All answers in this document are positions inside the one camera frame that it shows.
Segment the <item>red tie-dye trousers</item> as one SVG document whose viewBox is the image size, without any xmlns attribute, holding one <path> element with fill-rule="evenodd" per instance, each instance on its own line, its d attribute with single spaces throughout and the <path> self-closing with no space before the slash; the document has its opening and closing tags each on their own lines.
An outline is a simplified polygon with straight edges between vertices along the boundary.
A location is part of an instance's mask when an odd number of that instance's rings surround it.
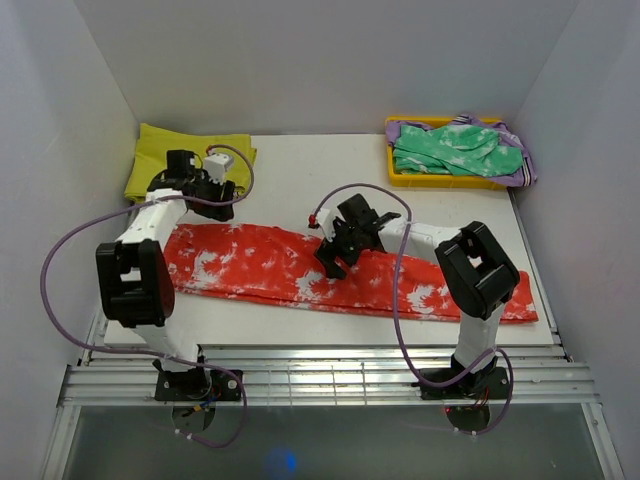
<svg viewBox="0 0 640 480">
<path fill-rule="evenodd" d="M 344 280 L 314 257 L 317 237 L 253 224 L 182 224 L 164 257 L 181 293 L 340 314 L 457 323 L 440 269 L 414 257 L 364 252 Z"/>
</svg>

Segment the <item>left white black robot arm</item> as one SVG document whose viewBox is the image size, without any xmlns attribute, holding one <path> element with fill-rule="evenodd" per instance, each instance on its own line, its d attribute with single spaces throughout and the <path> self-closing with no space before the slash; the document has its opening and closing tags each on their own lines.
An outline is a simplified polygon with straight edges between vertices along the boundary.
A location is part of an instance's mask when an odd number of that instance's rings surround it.
<svg viewBox="0 0 640 480">
<path fill-rule="evenodd" d="M 235 183 L 226 178 L 234 164 L 228 153 L 210 150 L 199 161 L 194 152 L 169 150 L 166 168 L 147 187 L 151 204 L 140 209 L 127 230 L 96 250 L 103 312 L 161 354 L 154 361 L 161 385 L 192 400 L 208 397 L 209 371 L 177 362 L 202 362 L 201 347 L 182 327 L 171 326 L 175 290 L 163 250 L 178 221 L 188 211 L 221 222 L 233 218 Z"/>
</svg>

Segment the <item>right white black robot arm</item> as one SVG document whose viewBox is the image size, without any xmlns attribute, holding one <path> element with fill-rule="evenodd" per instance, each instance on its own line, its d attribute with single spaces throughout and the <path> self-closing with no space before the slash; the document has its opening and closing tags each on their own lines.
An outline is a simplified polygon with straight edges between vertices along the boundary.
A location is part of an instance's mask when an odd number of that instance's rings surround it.
<svg viewBox="0 0 640 480">
<path fill-rule="evenodd" d="M 460 228 L 415 223 L 409 213 L 380 215 L 356 194 L 334 210 L 317 207 L 309 225 L 323 234 L 315 257 L 331 279 L 345 279 L 345 269 L 365 251 L 410 255 L 440 268 L 461 313 L 459 334 L 448 367 L 411 370 L 422 399 L 509 397 L 512 372 L 498 364 L 496 336 L 520 274 L 484 223 Z"/>
</svg>

